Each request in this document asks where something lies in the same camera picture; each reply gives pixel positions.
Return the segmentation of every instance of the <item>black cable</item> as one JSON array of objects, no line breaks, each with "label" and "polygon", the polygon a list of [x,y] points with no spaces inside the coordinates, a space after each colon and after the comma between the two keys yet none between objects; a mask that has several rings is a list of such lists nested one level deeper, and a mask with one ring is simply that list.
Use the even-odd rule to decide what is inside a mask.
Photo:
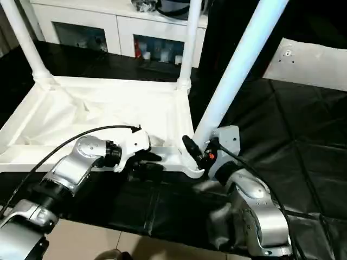
[{"label": "black cable", "polygon": [[292,227],[290,226],[290,221],[289,221],[289,217],[288,214],[286,212],[286,209],[283,205],[283,203],[278,199],[277,194],[274,192],[274,190],[266,183],[266,181],[264,181],[264,179],[259,176],[259,174],[257,173],[256,169],[250,165],[248,162],[246,162],[245,160],[243,160],[241,157],[237,156],[236,154],[233,154],[231,151],[229,151],[228,149],[226,149],[224,146],[222,146],[219,142],[213,142],[213,144],[215,146],[217,146],[217,148],[219,148],[220,150],[224,151],[225,153],[227,153],[229,156],[233,157],[236,161],[240,162],[245,169],[247,169],[248,171],[251,171],[258,179],[260,179],[261,181],[263,181],[269,188],[271,194],[275,197],[275,200],[277,201],[278,205],[280,206],[281,212],[283,213],[283,216],[285,217],[286,221],[287,221],[287,225],[288,225],[288,231],[289,231],[289,236],[291,239],[291,244],[292,244],[292,249],[293,249],[293,254],[294,254],[294,258],[299,260],[297,251],[300,253],[300,257],[303,260],[307,260],[300,244],[297,241],[296,236],[294,235],[293,231],[292,231]]},{"label": "black cable", "polygon": [[14,199],[15,195],[18,193],[18,191],[23,187],[24,183],[29,179],[29,177],[38,169],[40,168],[40,166],[42,164],[44,164],[45,161],[47,161],[53,154],[55,154],[57,151],[59,151],[62,147],[64,147],[65,145],[67,145],[68,143],[72,142],[73,140],[82,137],[86,134],[92,133],[92,132],[96,132],[96,131],[100,131],[100,130],[104,130],[104,129],[110,129],[110,128],[129,128],[131,129],[133,132],[136,132],[138,130],[140,130],[140,127],[135,127],[135,126],[125,126],[125,125],[113,125],[113,126],[101,126],[101,127],[97,127],[97,128],[93,128],[90,130],[87,130],[83,133],[80,133],[78,135],[75,135],[74,137],[70,138],[69,140],[63,142],[61,145],[59,145],[57,148],[55,148],[53,151],[51,151],[46,157],[44,157],[38,164],[35,165],[34,168],[31,169],[31,171],[22,179],[21,183],[16,187],[16,189],[14,190],[14,192],[12,193],[11,197],[9,198],[9,200],[7,201],[7,203],[3,206],[3,208],[0,211],[0,219],[2,218],[2,216],[4,215],[5,211],[7,210],[7,208],[9,207],[10,203],[12,202],[12,200]]}]

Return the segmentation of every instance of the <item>tiled floor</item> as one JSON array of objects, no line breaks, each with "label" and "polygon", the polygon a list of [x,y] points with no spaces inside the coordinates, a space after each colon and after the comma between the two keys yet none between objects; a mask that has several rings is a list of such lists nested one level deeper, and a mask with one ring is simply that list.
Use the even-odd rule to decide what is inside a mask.
[{"label": "tiled floor", "polygon": [[43,260],[93,260],[99,253],[117,248],[134,260],[247,260],[149,237],[60,220],[48,236],[50,246]]}]

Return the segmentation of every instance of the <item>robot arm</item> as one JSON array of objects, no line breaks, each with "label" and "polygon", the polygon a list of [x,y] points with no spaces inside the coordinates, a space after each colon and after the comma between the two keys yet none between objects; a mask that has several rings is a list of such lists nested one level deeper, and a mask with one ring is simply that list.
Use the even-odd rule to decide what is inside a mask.
[{"label": "robot arm", "polygon": [[0,222],[0,259],[42,259],[49,243],[49,234],[58,223],[64,205],[87,180],[93,167],[123,170],[136,152],[150,148],[144,130],[133,133],[122,144],[83,136],[72,152],[59,160],[33,188],[28,199],[22,199]]},{"label": "robot arm", "polygon": [[220,210],[210,214],[209,221],[212,225],[212,243],[219,248],[219,237],[223,237],[226,222],[230,217],[237,218],[233,221],[235,236],[239,246],[247,248],[252,256],[281,257],[292,254],[289,237],[289,228],[285,216],[274,203],[269,187],[259,178],[250,173],[246,168],[234,163],[230,156],[220,149],[219,138],[211,138],[209,145],[201,153],[199,147],[188,136],[183,137],[183,142],[201,168],[212,172],[217,181],[207,181],[196,186],[199,191],[220,186],[225,187],[230,203]]}]

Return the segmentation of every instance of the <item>black table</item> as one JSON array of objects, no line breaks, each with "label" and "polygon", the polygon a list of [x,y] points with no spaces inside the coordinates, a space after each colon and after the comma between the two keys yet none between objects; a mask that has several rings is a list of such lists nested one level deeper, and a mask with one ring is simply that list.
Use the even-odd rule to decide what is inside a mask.
[{"label": "black table", "polygon": [[[174,82],[179,74],[179,68],[168,64],[146,65],[48,43],[37,46],[54,75]],[[20,48],[0,60],[0,72],[3,125],[33,79]],[[193,71],[189,98],[195,127],[217,82],[213,75]],[[239,126],[241,155],[285,204],[308,259],[347,258],[346,109],[345,92],[259,79],[245,82],[222,122]],[[34,175],[28,186],[43,174]],[[0,174],[0,203],[23,177],[24,173]],[[172,172],[93,173],[64,217],[215,250],[205,223],[208,213],[228,198],[218,192],[197,195],[192,187],[202,179]],[[20,192],[17,200],[25,194]],[[228,251],[245,253],[233,247]]]}]

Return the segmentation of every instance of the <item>white pole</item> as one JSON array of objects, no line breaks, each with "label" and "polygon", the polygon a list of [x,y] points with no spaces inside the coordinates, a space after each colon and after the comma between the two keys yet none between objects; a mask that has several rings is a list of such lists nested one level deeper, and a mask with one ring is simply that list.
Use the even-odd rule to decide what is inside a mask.
[{"label": "white pole", "polygon": [[201,1],[191,0],[188,16],[187,30],[185,34],[183,58],[181,65],[181,72],[178,78],[178,84],[183,88],[190,88],[190,74],[193,63],[193,55],[195,49],[196,31],[199,24],[199,18],[201,13]]},{"label": "white pole", "polygon": [[202,151],[213,130],[221,123],[288,1],[260,0],[193,136]]},{"label": "white pole", "polygon": [[52,78],[51,73],[44,66],[40,55],[31,39],[29,31],[24,24],[23,18],[18,10],[18,7],[14,0],[0,0],[0,3],[6,13],[12,29],[22,47],[22,50],[33,70],[33,77],[35,79],[40,78]]}]

